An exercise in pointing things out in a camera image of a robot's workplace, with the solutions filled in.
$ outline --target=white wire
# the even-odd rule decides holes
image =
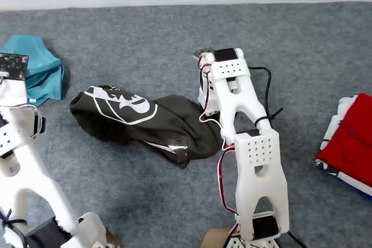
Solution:
[[[32,107],[35,110],[36,115],[38,117],[38,129],[37,129],[35,134],[30,136],[30,138],[35,139],[37,136],[40,135],[40,132],[42,130],[42,116],[41,116],[41,112],[38,110],[37,106],[35,106],[33,104],[26,103],[26,104],[20,104],[20,105],[16,105],[16,106],[1,106],[1,107],[8,107],[8,108],[11,108],[11,109],[20,109],[22,107]]]

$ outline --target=black wire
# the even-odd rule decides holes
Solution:
[[[13,224],[16,224],[16,223],[27,225],[27,221],[24,219],[10,220],[9,219],[10,215],[12,215],[12,209],[9,209],[8,214],[6,216],[4,216],[4,214],[2,214],[2,212],[0,211],[0,220],[2,222],[3,229],[5,229],[5,227],[8,227],[13,232],[15,232],[18,235],[19,239],[21,240],[23,248],[27,248],[27,240],[24,237],[23,233],[19,229],[13,226]]]
[[[307,248],[307,246],[301,241],[301,240],[299,240],[296,236],[294,236],[292,233],[291,233],[291,231],[288,231],[288,234],[289,234],[289,236],[295,241],[295,242],[297,242],[297,244],[299,245],[299,246],[301,246],[302,248]]]
[[[267,71],[267,84],[266,84],[266,90],[265,90],[265,100],[264,100],[264,108],[265,108],[265,112],[266,112],[266,116],[263,116],[263,117],[260,117],[259,119],[256,120],[255,122],[255,126],[257,126],[257,123],[263,119],[268,119],[270,124],[271,124],[271,121],[283,110],[283,108],[281,107],[279,110],[277,110],[275,113],[273,114],[270,114],[270,111],[269,111],[269,89],[270,89],[270,84],[271,84],[271,71],[264,67],[264,66],[257,66],[257,67],[253,67],[253,66],[249,66],[248,67],[250,70],[265,70]]]

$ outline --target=black cable tie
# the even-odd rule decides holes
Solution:
[[[1,223],[2,223],[2,227],[3,227],[3,229],[5,229],[5,227],[8,227],[14,233],[16,233],[18,235],[18,237],[20,238],[21,242],[22,242],[23,248],[27,248],[27,241],[26,241],[26,238],[24,237],[23,233],[19,229],[17,229],[16,227],[13,226],[13,224],[17,224],[17,223],[27,225],[27,221],[24,220],[24,219],[10,220],[11,215],[12,215],[12,209],[9,209],[8,214],[6,216],[4,216],[4,214],[2,214],[2,212],[0,211],[0,220],[1,220]]]
[[[269,121],[271,120],[274,120],[276,118],[276,116],[278,114],[280,114],[281,112],[283,111],[283,108],[281,107],[280,109],[278,109],[275,113],[269,115],[269,116],[263,116],[263,117],[260,117],[260,118],[257,118],[256,122],[255,122],[255,127],[257,128],[257,124],[258,122],[260,122],[261,120],[263,119],[268,119]]]

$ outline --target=gray carpet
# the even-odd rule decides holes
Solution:
[[[372,3],[154,6],[0,13],[0,44],[11,34],[41,36],[63,59],[63,101],[41,106],[47,132],[38,150],[77,214],[97,212],[124,247],[198,247],[213,227],[234,223],[219,200],[219,156],[185,170],[140,143],[101,142],[68,110],[89,85],[112,84],[155,99],[196,100],[201,47],[240,47],[250,65],[273,72],[270,108],[288,181],[291,231],[308,247],[372,247],[371,200],[317,170],[314,157],[338,99],[372,93]],[[266,74],[254,72],[263,100]],[[224,163],[234,202],[235,158]],[[33,196],[31,226],[48,219]],[[283,247],[298,247],[288,235]]]

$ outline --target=dark green bag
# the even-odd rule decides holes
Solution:
[[[151,102],[116,87],[91,86],[72,100],[70,111],[90,135],[122,143],[141,140],[181,167],[213,156],[222,144],[219,127],[200,123],[201,107],[183,96]]]

